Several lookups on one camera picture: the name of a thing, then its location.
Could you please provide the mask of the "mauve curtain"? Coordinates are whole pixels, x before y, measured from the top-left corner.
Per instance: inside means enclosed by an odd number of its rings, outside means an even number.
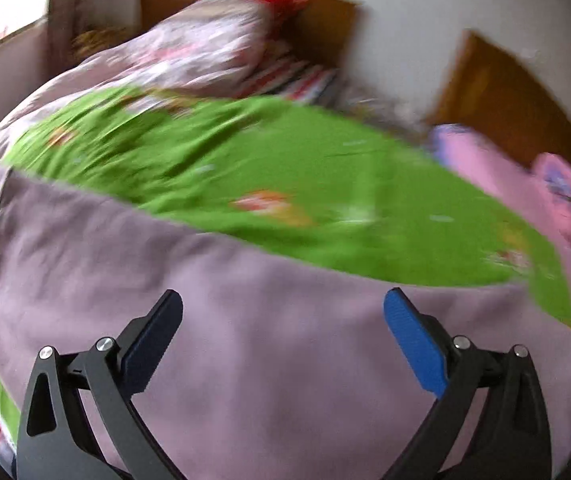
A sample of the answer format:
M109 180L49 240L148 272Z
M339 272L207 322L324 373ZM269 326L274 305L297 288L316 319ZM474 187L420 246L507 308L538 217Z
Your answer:
M73 42L88 26L92 1L48 0L46 53L51 77L73 65Z

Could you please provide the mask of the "lilac knit pants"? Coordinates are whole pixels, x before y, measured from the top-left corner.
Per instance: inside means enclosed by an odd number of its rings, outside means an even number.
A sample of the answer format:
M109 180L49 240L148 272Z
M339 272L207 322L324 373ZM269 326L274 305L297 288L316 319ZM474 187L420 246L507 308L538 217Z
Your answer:
M177 336L135 404L197 479L371 479L430 408L383 318L389 286L0 166L0 380L84 349L175 289Z

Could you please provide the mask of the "yellow brown patterned cushion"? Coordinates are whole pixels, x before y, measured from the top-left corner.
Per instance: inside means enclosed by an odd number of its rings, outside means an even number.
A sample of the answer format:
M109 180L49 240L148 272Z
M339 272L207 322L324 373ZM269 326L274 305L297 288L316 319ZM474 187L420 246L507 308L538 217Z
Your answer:
M82 62L98 52L111 49L133 37L127 27L101 27L88 29L72 42L74 60Z

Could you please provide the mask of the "large brown wooden headboard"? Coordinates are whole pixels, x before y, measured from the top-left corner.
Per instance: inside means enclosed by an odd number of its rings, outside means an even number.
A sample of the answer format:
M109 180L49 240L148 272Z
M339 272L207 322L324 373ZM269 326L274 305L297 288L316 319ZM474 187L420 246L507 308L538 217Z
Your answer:
M569 116L515 56L473 29L463 34L427 123L469 127L526 169L543 153L571 165Z

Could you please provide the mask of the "pink bed sheet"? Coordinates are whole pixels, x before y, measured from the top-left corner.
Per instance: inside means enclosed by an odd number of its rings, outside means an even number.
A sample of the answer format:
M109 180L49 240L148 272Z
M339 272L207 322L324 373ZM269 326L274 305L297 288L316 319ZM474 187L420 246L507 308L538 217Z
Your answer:
M433 128L431 141L442 164L498 198L551 241L559 252L571 288L571 246L555 227L543 203L533 167L521 167L481 133L461 125Z

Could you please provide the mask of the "folded pink quilt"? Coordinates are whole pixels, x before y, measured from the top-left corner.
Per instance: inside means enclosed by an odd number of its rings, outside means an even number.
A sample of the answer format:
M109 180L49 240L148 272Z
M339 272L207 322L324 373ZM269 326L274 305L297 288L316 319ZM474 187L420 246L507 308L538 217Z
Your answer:
M571 246L571 165L556 154L540 154L534 177L555 227Z

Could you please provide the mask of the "green printed bed sheet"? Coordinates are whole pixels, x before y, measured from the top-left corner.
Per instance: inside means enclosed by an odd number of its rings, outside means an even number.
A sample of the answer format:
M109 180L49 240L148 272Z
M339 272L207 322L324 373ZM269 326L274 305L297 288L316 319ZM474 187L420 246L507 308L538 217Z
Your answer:
M39 119L0 166L381 281L387 292L398 287L480 347L523 344L543 390L553 456L570 452L571 292L559 255L418 148L274 96L205 99L124 84ZM23 401L0 380L0 434L16 437Z

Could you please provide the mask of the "small brown wooden headboard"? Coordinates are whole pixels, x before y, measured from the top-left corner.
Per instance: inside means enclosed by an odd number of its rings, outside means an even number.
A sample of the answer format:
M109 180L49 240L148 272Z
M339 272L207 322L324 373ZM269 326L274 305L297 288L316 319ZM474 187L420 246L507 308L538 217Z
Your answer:
M139 0L139 28L152 28L197 0ZM359 32L363 5L354 0L308 0L280 27L280 37L296 55L342 68Z

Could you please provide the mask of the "red plaid blanket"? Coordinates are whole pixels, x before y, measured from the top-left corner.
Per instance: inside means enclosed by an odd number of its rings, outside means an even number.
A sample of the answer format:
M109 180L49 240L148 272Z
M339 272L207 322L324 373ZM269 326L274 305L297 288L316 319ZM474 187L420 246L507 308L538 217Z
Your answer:
M286 44L277 44L231 96L279 96L299 104L325 106L336 97L340 85L336 67L301 58Z

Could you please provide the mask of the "pink floral comforter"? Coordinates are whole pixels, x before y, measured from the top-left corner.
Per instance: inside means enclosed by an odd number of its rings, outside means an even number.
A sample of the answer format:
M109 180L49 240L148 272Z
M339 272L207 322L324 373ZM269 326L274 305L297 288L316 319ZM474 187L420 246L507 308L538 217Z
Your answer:
M32 92L0 121L0 159L39 119L101 87L231 96L261 61L271 28L272 11L264 3L198 0Z

